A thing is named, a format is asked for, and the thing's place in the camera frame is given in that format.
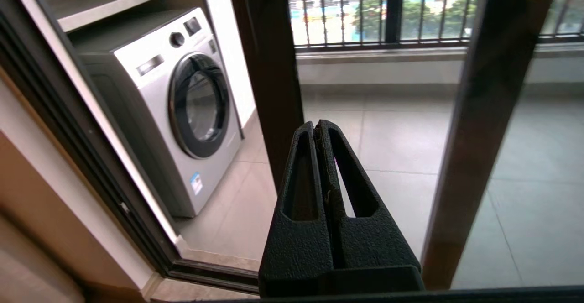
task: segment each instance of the sticker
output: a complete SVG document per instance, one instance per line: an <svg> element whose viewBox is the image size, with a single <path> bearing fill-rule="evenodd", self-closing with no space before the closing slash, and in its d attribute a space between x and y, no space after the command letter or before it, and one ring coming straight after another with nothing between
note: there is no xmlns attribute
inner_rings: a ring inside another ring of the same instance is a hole
<svg viewBox="0 0 584 303"><path fill-rule="evenodd" d="M196 172L192 178L190 178L190 186L193 188L194 195L197 195L203 188L203 182L201 180L201 174Z"/></svg>

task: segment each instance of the window sill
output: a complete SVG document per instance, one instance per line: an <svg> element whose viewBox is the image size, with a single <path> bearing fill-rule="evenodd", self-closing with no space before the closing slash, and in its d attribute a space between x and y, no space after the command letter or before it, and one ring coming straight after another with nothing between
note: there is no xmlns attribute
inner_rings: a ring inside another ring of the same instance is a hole
<svg viewBox="0 0 584 303"><path fill-rule="evenodd" d="M350 51L298 53L296 62L304 64L339 63L386 63L462 61L467 55L466 47L443 47L426 49L394 49L386 51ZM536 47L534 58L584 57L584 43L546 44Z"/></svg>

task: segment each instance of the greenery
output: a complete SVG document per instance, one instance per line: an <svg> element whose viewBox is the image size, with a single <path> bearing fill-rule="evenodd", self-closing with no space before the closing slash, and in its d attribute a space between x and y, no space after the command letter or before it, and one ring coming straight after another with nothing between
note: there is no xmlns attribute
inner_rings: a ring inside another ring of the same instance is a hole
<svg viewBox="0 0 584 303"><path fill-rule="evenodd" d="M474 17L476 13L477 0L469 2L469 10L467 13L466 27L473 26ZM450 8L446 9L444 16L444 29L442 37L458 37L460 29L463 24L464 8L466 0L458 0L453 2ZM421 0L404 0L402 4L402 39L409 39L417 37L417 31L420 25L420 10L422 9ZM379 0L364 0L363 1L363 39L377 39L379 37ZM355 14L359 14L359 5L355 10ZM442 13L432 13L427 5L424 5L424 37L438 37L440 31L440 21ZM361 18L355 17L353 26L359 31L361 25Z"/></svg>
<svg viewBox="0 0 584 303"><path fill-rule="evenodd" d="M558 21L559 15L566 0L553 0L546 17L546 23L542 28L542 33L553 33L555 24ZM565 15L563 16L562 24L571 28L565 28L564 31L579 31L580 24L582 24L582 16L584 14L584 0L571 0Z"/></svg>
<svg viewBox="0 0 584 303"><path fill-rule="evenodd" d="M355 8L355 19L352 25L356 31L361 29L360 3ZM363 41L379 39L379 0L363 0Z"/></svg>

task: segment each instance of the white wall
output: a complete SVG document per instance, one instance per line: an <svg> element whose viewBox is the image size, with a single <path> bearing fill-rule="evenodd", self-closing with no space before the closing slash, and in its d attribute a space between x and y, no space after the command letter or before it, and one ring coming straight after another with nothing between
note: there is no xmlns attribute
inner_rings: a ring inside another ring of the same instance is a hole
<svg viewBox="0 0 584 303"><path fill-rule="evenodd" d="M148 185L146 185L146 182L144 182L144 179L140 175L140 172L138 172L136 165L130 158L128 152L125 150L123 144L121 143L121 140L117 136L117 133L115 132L115 130L113 130L111 123L105 116L104 111L100 107L92 91L89 89L87 83L83 79L83 76L81 76L79 69L77 68L75 62L73 62L73 60L71 59L71 56L69 55L67 49L63 45L63 42L57 35L57 32L46 18L44 12L41 10L36 0L21 1L23 2L27 12L29 12L29 14L31 15L31 18L35 22L36 26L40 29L42 36L44 36L44 39L46 39L48 45L55 53L59 62L65 69L65 72L71 79L73 85L77 89L77 92L79 92L79 95L85 101L87 107L93 114L100 128L104 131L105 136L110 141L113 149L115 150L118 157L124 164L126 170L129 172L130 176L136 183L136 186L140 190L140 193L142 193L142 196L144 196L144 199L148 203L148 206L152 209L152 212L156 216L158 222L160 222L166 235L173 243L176 243L178 239L177 234L171 227L169 221L166 219L166 216L162 212L157 201L154 199L154 195L152 195L152 192L150 192Z"/></svg>
<svg viewBox="0 0 584 303"><path fill-rule="evenodd" d="M0 301L85 302L73 279L2 215L0 238Z"/></svg>
<svg viewBox="0 0 584 303"><path fill-rule="evenodd" d="M300 84L457 84L463 61L299 64ZM526 83L584 82L584 57L536 58Z"/></svg>
<svg viewBox="0 0 584 303"><path fill-rule="evenodd" d="M16 146L81 223L126 272L143 288L154 270L134 249L68 162L38 128L17 98L0 81L0 131Z"/></svg>
<svg viewBox="0 0 584 303"><path fill-rule="evenodd" d="M207 5L213 19L217 43L221 49L225 71L243 126L255 110L255 100L233 5L231 0L207 0Z"/></svg>

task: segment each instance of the dark brown door frame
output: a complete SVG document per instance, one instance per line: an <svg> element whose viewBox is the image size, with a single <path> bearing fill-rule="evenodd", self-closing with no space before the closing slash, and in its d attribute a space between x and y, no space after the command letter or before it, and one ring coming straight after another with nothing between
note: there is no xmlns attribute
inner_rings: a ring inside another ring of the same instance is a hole
<svg viewBox="0 0 584 303"><path fill-rule="evenodd" d="M288 0L231 1L278 190L292 136L304 124Z"/></svg>
<svg viewBox="0 0 584 303"><path fill-rule="evenodd" d="M552 0L480 0L422 257L449 289Z"/></svg>
<svg viewBox="0 0 584 303"><path fill-rule="evenodd" d="M50 8L43 0L37 2L91 87L89 74ZM21 0L0 0L0 64L161 276L259 292L257 272L181 257ZM121 133L115 123L112 126ZM120 139L133 157L123 136ZM139 165L134 157L133 162Z"/></svg>

